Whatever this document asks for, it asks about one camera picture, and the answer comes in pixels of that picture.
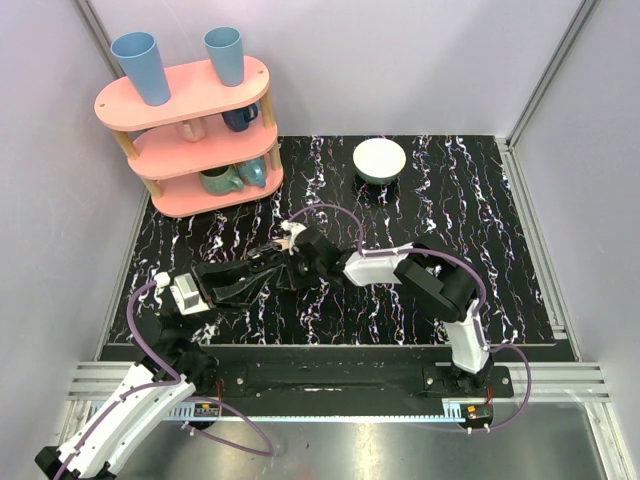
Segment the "white earbud charging case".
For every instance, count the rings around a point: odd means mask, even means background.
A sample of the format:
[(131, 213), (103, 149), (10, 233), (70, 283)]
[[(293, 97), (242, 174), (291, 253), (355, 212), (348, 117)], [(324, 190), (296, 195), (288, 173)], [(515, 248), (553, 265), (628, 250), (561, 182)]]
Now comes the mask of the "white earbud charging case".
[(272, 243), (279, 246), (283, 251), (290, 250), (290, 241), (288, 239), (284, 239), (284, 238), (274, 239), (272, 240)]

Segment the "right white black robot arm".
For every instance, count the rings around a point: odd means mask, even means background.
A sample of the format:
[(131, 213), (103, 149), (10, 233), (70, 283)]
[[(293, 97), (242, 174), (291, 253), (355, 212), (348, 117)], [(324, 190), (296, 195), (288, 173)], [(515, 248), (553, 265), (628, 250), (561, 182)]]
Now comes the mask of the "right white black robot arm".
[(389, 249), (341, 250), (314, 228), (292, 221), (282, 228), (295, 287), (315, 280), (338, 288), (401, 286), (427, 317), (444, 324), (454, 388), (472, 397), (488, 387), (493, 359), (479, 317), (486, 288), (470, 263), (426, 239)]

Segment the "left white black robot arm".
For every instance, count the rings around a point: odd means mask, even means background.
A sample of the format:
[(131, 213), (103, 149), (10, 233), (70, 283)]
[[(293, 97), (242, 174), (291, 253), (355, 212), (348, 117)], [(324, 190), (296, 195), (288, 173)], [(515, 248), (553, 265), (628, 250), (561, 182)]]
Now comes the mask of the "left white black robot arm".
[[(262, 255), (228, 263), (200, 263), (172, 277), (156, 274), (138, 288), (126, 307), (127, 323), (141, 360), (97, 412), (59, 446), (45, 446), (35, 457), (48, 479), (114, 479), (141, 442), (171, 414), (191, 435), (200, 434), (227, 409), (223, 397), (237, 394), (243, 367), (222, 367), (193, 342), (194, 320), (209, 310), (239, 310), (250, 304), (269, 280), (282, 279), (284, 261)], [(144, 333), (134, 306), (149, 292), (169, 290), (176, 310), (151, 321), (155, 333)]]

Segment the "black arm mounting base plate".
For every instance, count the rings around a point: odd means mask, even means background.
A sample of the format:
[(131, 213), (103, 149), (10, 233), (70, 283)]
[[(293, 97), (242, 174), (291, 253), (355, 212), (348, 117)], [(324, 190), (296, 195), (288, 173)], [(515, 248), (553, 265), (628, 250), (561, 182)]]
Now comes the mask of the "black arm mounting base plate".
[(477, 375), (453, 365), (447, 346), (205, 347), (200, 382), (226, 398), (275, 395), (382, 394), (434, 399), (511, 399), (509, 370), (489, 360)]

